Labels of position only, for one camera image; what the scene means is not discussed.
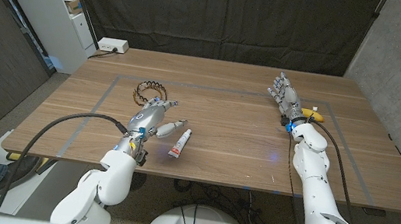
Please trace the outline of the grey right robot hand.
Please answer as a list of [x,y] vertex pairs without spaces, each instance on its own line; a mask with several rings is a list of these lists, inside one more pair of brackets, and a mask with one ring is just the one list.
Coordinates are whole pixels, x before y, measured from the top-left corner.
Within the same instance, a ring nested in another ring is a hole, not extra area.
[[277,102],[278,109],[284,120],[294,125],[303,124],[306,118],[303,114],[300,98],[291,86],[286,73],[281,72],[274,81],[273,86],[267,89],[268,93]]

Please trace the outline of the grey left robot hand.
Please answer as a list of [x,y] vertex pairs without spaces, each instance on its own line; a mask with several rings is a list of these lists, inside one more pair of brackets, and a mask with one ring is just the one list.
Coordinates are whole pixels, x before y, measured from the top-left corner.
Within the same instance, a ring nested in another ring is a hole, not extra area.
[[158,97],[147,101],[140,112],[131,118],[127,125],[127,132],[113,150],[137,159],[144,153],[143,144],[150,137],[166,138],[178,128],[183,128],[188,123],[186,119],[159,126],[167,110],[177,105],[176,101],[161,100]]

